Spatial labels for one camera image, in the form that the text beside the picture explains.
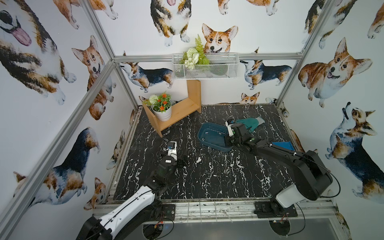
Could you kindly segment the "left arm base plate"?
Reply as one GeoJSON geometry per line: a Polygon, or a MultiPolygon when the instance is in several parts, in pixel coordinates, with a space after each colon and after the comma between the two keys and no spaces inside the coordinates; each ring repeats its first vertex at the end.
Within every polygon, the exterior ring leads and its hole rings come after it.
{"type": "Polygon", "coordinates": [[[165,218],[174,220],[176,213],[175,204],[165,205],[149,205],[141,210],[133,220],[137,223],[145,223],[150,221],[162,221],[165,218]]]}

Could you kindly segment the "teal plastic storage box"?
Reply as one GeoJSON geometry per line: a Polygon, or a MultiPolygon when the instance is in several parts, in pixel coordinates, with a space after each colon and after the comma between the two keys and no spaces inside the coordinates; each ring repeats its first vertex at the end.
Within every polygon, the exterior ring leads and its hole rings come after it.
{"type": "Polygon", "coordinates": [[[203,123],[198,132],[199,142],[207,147],[222,152],[230,152],[232,146],[226,145],[226,137],[229,136],[228,128],[214,123],[203,123]]]}

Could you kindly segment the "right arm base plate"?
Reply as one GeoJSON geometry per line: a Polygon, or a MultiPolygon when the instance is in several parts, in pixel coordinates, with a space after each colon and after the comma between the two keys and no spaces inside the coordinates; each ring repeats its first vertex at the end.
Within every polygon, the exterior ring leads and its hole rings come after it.
{"type": "Polygon", "coordinates": [[[254,206],[254,214],[256,214],[260,219],[282,217],[292,218],[298,216],[298,213],[293,205],[288,208],[284,208],[276,201],[255,202],[254,206]]]}

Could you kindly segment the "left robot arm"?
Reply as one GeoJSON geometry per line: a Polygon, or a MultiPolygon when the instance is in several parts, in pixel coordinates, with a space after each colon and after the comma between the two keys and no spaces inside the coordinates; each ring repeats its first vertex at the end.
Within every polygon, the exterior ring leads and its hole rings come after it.
{"type": "Polygon", "coordinates": [[[124,239],[139,225],[160,215],[160,196],[176,183],[176,169],[186,166],[187,156],[163,156],[143,186],[128,200],[110,213],[96,219],[90,217],[83,224],[77,240],[124,239]]]}

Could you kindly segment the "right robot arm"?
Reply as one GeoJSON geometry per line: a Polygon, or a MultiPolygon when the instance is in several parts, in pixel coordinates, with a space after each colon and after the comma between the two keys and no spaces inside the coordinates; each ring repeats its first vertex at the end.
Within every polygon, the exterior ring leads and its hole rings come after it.
{"type": "Polygon", "coordinates": [[[271,199],[272,208],[287,209],[303,200],[315,201],[333,183],[331,173],[315,152],[291,151],[255,138],[241,123],[226,123],[226,127],[229,132],[229,136],[225,137],[226,145],[272,160],[291,171],[294,183],[271,199]]]}

